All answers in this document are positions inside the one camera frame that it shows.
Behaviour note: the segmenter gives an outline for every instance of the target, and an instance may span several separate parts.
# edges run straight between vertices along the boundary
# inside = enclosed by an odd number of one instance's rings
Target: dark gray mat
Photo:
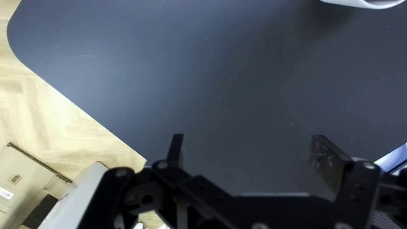
[[[325,192],[313,134],[377,159],[407,140],[406,4],[23,0],[18,57],[151,160],[232,192]]]

